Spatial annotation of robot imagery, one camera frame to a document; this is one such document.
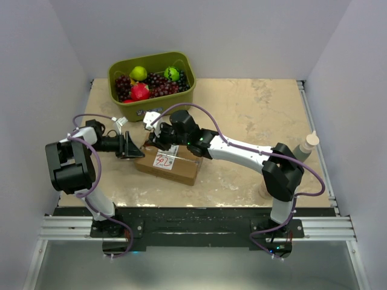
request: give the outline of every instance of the white bottle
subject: white bottle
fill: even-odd
[[[313,148],[315,148],[320,143],[319,137],[316,135],[316,131],[313,131],[312,134],[309,134],[304,142],[298,145],[293,150],[293,155],[301,162],[304,162],[312,153]]]

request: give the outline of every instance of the gray wall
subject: gray wall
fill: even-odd
[[[350,0],[50,0],[93,77],[180,50],[198,77],[305,79]]]
[[[387,2],[353,0],[307,80],[334,192],[375,290],[386,289]]]
[[[86,75],[48,0],[0,3],[0,289],[21,289],[57,201],[44,146],[83,108]]]

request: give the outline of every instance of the cardboard box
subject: cardboard box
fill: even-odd
[[[173,145],[169,151],[161,151],[155,147],[141,147],[143,158],[134,161],[138,171],[194,185],[202,158],[188,151],[186,146]]]

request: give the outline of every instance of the beige table surface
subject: beige table surface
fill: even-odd
[[[217,120],[224,135],[247,143],[275,146],[284,143],[293,149],[310,133],[302,99],[295,80],[198,79],[193,102],[206,108]],[[107,79],[95,79],[86,113],[121,116],[110,100]],[[196,108],[189,110],[200,127],[215,129],[211,120]],[[99,119],[112,129],[112,122]],[[134,143],[142,144],[147,134],[142,122],[127,123]],[[203,160],[195,185],[188,186],[138,172],[132,161],[100,153],[102,178],[99,187],[119,207],[271,207],[261,198],[262,175],[222,160]],[[306,162],[321,175],[317,153]],[[305,171],[301,191],[318,192],[320,184]],[[62,194],[59,206],[82,206],[74,196]],[[328,195],[301,197],[298,207],[329,207]]]

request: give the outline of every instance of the purple cable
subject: purple cable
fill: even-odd
[[[90,208],[92,211],[95,211],[96,213],[99,212],[95,207],[93,207],[93,205],[90,203],[90,201],[87,200],[87,198],[85,198],[85,202],[87,203],[87,205],[89,206],[89,208]],[[130,237],[130,240],[129,240],[129,245],[126,247],[126,249],[125,249],[124,252],[122,252],[122,253],[120,253],[120,254],[117,254],[117,255],[113,255],[113,259],[124,256],[124,255],[125,255],[127,252],[129,252],[129,250],[132,248],[133,242],[134,242],[134,235],[133,235],[133,231],[132,231],[131,227],[130,227],[129,225],[124,224],[123,222],[118,221],[117,219],[113,219],[113,218],[107,216],[107,215],[104,214],[104,213],[99,212],[99,214],[100,214],[101,216],[103,216],[105,219],[108,219],[108,220],[111,221],[111,222],[115,222],[116,224],[119,224],[119,225],[123,226],[124,228],[126,228],[126,229],[129,231],[130,236],[131,236],[131,237]]]
[[[101,114],[79,114],[79,115],[76,115],[74,118],[73,118],[73,124],[75,127],[79,127],[77,122],[75,121],[76,118],[78,117],[82,117],[82,116],[95,116],[95,117],[101,117],[101,118],[106,118],[106,119],[112,119],[112,117],[109,117],[109,116],[106,116],[106,115],[101,115]]]
[[[220,138],[228,145],[228,146],[233,146],[235,148],[239,148],[239,149],[243,149],[243,150],[247,150],[247,151],[251,151],[251,152],[254,152],[254,153],[258,153],[260,155],[267,155],[267,156],[272,156],[272,157],[277,157],[277,158],[282,158],[282,159],[285,159],[285,160],[289,160],[291,162],[294,162],[296,163],[297,165],[299,166],[302,166],[303,168],[307,169],[310,173],[312,173],[314,175],[314,177],[317,178],[317,180],[321,183],[321,190],[317,193],[306,193],[306,192],[301,192],[301,193],[297,193],[294,195],[294,200],[293,200],[293,206],[291,207],[291,213],[289,215],[289,217],[286,219],[286,221],[284,221],[282,224],[278,225],[277,227],[274,227],[274,228],[269,228],[267,230],[262,230],[262,231],[255,231],[255,232],[252,232],[249,236],[250,240],[255,244],[257,245],[258,247],[260,247],[262,250],[264,250],[266,253],[268,253],[269,255],[272,255],[273,257],[277,257],[277,258],[281,258],[279,257],[278,255],[274,254],[274,253],[271,253],[266,247],[262,246],[260,243],[258,243],[256,240],[254,240],[254,236],[257,235],[257,234],[265,234],[265,233],[270,233],[272,231],[276,231],[276,230],[279,230],[280,228],[286,226],[290,221],[291,219],[293,218],[293,215],[294,215],[294,210],[296,208],[296,200],[297,200],[297,197],[298,196],[319,196],[321,195],[324,191],[325,191],[325,183],[323,181],[323,179],[318,175],[318,173],[316,171],[314,171],[311,167],[307,166],[306,164],[300,162],[299,160],[295,159],[295,158],[292,158],[292,157],[289,157],[289,156],[285,156],[285,155],[281,155],[281,154],[277,154],[277,153],[271,153],[271,152],[265,152],[265,151],[259,151],[257,149],[253,149],[253,148],[249,148],[249,147],[245,147],[245,146],[242,146],[242,145],[238,145],[238,144],[234,144],[232,142],[229,142],[226,137],[222,134],[222,132],[220,131],[220,128],[218,126],[218,124],[216,123],[214,117],[207,111],[205,110],[204,108],[202,108],[201,106],[198,106],[198,105],[195,105],[195,104],[192,104],[192,103],[179,103],[179,104],[176,104],[176,105],[173,105],[171,107],[169,107],[168,109],[166,109],[160,116],[158,116],[152,123],[151,125],[153,125],[156,121],[158,121],[161,117],[163,117],[164,115],[166,115],[170,110],[176,108],[176,107],[179,107],[179,106],[193,106],[195,108],[198,108],[200,110],[202,110],[204,113],[207,114],[207,116],[210,117],[210,119],[212,120],[213,124],[215,125],[216,127],[216,130],[218,131],[219,133],[219,136]]]
[[[93,206],[90,204],[90,202],[87,200],[86,197],[87,197],[90,193],[92,193],[92,192],[94,191],[94,189],[96,189],[96,187],[97,187],[97,185],[98,185],[98,183],[99,183],[99,181],[100,181],[100,179],[101,179],[101,174],[102,174],[101,159],[99,158],[97,151],[92,147],[92,145],[91,145],[90,143],[86,142],[85,140],[83,140],[83,139],[81,139],[81,138],[73,137],[73,135],[76,134],[76,133],[78,133],[78,132],[79,132],[79,130],[73,131],[73,132],[70,134],[70,136],[67,137],[67,139],[70,140],[70,141],[80,142],[80,143],[82,143],[83,145],[85,145],[85,146],[91,151],[91,153],[94,155],[94,157],[95,157],[96,160],[97,160],[98,171],[97,171],[96,181],[94,181],[94,183],[92,184],[91,188],[90,188],[86,193],[84,193],[84,194],[79,193],[79,194],[77,194],[76,196],[77,196],[77,198],[85,198],[85,202],[87,203],[87,205],[89,206],[89,208],[90,208],[92,211],[95,211],[96,213],[98,213],[99,211],[96,210],[96,208],[93,207]],[[120,254],[118,254],[118,255],[113,255],[113,258],[115,259],[115,258],[118,258],[118,257],[121,257],[121,256],[125,255],[125,254],[131,249],[131,247],[132,247],[132,245],[133,245],[133,237],[134,237],[134,236],[133,236],[133,231],[132,231],[132,229],[131,229],[128,225],[124,224],[123,222],[120,222],[120,221],[118,221],[118,220],[116,220],[116,219],[113,219],[113,218],[107,216],[107,215],[104,214],[104,213],[99,212],[99,214],[100,214],[101,216],[103,216],[105,219],[108,219],[108,220],[111,221],[111,222],[115,222],[115,223],[117,223],[117,224],[119,224],[119,225],[125,227],[126,229],[128,229],[128,231],[129,231],[129,233],[130,233],[130,235],[131,235],[131,239],[130,239],[130,241],[129,241],[128,247],[126,248],[126,250],[125,250],[124,252],[122,252],[122,253],[120,253]]]

